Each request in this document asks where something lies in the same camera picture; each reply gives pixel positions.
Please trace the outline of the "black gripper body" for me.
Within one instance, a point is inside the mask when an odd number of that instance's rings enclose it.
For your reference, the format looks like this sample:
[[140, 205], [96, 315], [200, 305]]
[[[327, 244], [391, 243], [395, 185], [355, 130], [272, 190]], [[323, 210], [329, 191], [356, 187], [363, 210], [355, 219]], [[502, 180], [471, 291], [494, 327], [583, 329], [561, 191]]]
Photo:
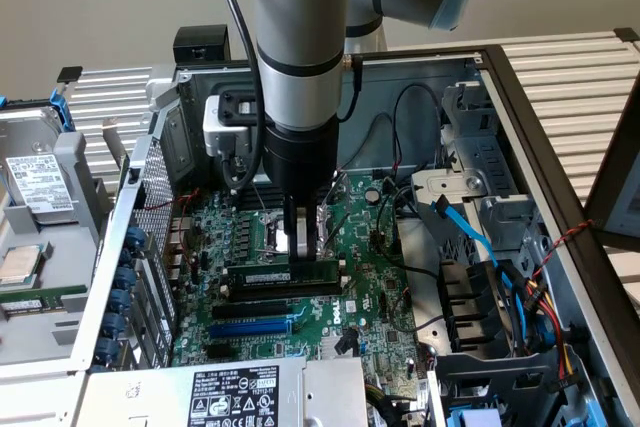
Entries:
[[273, 184], [293, 198], [311, 198], [336, 169], [339, 122], [330, 118], [304, 131], [267, 126], [263, 167]]

